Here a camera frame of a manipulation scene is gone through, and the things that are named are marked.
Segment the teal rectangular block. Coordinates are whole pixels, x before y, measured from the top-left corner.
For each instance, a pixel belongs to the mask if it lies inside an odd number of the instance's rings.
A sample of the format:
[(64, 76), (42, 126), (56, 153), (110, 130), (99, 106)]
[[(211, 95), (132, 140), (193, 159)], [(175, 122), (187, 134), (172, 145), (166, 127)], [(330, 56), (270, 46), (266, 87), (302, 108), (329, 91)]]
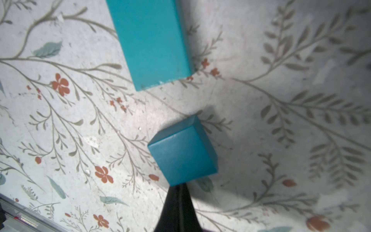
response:
[(195, 72), (181, 1), (107, 1), (137, 91)]

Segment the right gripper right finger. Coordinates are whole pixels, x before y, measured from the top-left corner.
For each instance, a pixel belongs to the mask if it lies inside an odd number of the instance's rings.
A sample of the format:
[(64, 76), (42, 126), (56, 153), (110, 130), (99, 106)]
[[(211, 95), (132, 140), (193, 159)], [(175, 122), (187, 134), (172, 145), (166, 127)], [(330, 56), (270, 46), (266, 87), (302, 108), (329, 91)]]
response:
[(187, 184), (180, 185), (180, 231), (203, 232), (197, 219)]

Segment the small teal cube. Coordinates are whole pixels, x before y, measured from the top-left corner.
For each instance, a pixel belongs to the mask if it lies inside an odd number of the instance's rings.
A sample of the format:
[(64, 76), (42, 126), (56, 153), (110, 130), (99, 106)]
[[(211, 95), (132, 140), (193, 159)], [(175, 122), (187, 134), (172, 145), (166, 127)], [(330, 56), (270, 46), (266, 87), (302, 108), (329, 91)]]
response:
[(218, 172), (216, 151), (197, 115), (159, 131), (147, 147), (170, 186)]

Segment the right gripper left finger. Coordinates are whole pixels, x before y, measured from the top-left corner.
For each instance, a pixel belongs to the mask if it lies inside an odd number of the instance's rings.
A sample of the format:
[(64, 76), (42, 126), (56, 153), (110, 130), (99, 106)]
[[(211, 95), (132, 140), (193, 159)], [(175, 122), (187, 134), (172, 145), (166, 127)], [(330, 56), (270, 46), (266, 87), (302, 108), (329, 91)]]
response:
[(164, 207), (162, 209), (158, 223), (154, 232), (179, 232), (179, 196), (181, 186), (172, 186), (169, 188)]

